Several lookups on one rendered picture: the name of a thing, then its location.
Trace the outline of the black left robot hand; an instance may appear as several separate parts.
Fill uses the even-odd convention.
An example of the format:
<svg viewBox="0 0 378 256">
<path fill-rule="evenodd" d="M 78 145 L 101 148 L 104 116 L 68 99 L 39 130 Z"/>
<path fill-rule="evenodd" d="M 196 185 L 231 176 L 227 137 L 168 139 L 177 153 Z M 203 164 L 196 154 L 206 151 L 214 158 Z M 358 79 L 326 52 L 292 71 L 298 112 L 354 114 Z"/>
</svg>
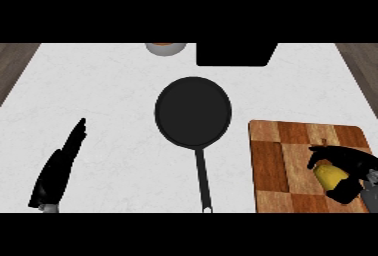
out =
<svg viewBox="0 0 378 256">
<path fill-rule="evenodd" d="M 28 202 L 31 208 L 38 209 L 41 204 L 59 205 L 85 136 L 85 119 L 81 118 L 69 133 L 63 147 L 54 150 L 41 169 Z"/>
</svg>

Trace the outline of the black appliance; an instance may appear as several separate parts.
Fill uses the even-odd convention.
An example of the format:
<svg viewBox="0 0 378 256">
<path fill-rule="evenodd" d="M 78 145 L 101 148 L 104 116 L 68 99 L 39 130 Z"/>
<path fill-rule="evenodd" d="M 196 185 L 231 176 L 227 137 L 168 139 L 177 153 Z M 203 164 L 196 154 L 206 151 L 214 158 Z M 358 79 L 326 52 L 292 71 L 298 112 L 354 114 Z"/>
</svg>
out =
<svg viewBox="0 0 378 256">
<path fill-rule="evenodd" d="M 264 67 L 276 43 L 197 43 L 196 65 L 206 67 Z"/>
</svg>

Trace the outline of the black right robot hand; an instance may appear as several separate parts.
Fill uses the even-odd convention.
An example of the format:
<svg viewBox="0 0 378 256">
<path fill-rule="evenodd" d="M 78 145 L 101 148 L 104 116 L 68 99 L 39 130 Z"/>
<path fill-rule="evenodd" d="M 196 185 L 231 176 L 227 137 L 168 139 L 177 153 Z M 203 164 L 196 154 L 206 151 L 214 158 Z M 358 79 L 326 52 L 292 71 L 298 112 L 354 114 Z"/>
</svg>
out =
<svg viewBox="0 0 378 256">
<path fill-rule="evenodd" d="M 360 181 L 367 188 L 378 188 L 378 158 L 363 151 L 342 146 L 311 146 L 313 152 L 307 168 L 320 160 L 327 160 L 348 177 L 342 179 L 326 196 L 341 204 L 348 204 L 363 191 Z"/>
</svg>

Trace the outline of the black frying pan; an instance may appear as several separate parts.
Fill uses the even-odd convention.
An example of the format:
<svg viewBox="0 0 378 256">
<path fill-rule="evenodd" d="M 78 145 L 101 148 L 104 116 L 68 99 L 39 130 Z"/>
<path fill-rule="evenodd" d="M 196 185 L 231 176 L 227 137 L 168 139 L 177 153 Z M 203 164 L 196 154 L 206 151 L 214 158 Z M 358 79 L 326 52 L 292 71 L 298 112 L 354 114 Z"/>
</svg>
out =
<svg viewBox="0 0 378 256">
<path fill-rule="evenodd" d="M 227 94 L 209 79 L 180 78 L 158 96 L 153 115 L 165 139 L 194 152 L 202 211 L 211 212 L 203 149 L 221 138 L 230 125 Z"/>
</svg>

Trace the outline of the yellow lemon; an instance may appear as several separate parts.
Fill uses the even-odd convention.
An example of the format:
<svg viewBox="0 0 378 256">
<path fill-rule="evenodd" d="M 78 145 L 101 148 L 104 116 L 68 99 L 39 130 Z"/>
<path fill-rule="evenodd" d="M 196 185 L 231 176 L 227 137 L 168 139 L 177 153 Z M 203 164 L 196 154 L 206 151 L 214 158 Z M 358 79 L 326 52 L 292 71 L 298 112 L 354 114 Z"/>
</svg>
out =
<svg viewBox="0 0 378 256">
<path fill-rule="evenodd" d="M 348 174 L 330 164 L 317 165 L 313 174 L 326 191 L 333 190 L 339 181 L 348 178 Z"/>
</svg>

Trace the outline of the grey bowl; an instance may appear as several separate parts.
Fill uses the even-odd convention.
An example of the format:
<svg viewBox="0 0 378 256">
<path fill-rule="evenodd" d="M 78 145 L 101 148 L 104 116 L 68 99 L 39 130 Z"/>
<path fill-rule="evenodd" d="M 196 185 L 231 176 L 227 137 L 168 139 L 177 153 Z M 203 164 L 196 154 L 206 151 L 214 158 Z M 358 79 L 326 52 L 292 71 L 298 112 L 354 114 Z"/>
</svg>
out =
<svg viewBox="0 0 378 256">
<path fill-rule="evenodd" d="M 184 47 L 186 47 L 184 43 L 163 43 L 163 44 L 147 43 L 146 44 L 147 51 L 153 55 L 162 56 L 162 57 L 172 56 L 177 53 L 180 53 Z"/>
</svg>

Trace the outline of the checkered wooden cutting board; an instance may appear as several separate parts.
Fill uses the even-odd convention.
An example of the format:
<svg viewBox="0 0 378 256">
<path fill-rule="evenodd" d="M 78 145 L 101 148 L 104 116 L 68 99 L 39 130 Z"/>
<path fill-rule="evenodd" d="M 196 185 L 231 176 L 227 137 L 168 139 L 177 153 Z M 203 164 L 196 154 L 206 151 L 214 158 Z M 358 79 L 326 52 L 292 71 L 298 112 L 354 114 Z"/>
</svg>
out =
<svg viewBox="0 0 378 256">
<path fill-rule="evenodd" d="M 251 120 L 248 134 L 258 213 L 367 213 L 360 197 L 342 205 L 324 196 L 307 169 L 310 146 L 345 146 L 372 153 L 357 126 Z"/>
</svg>

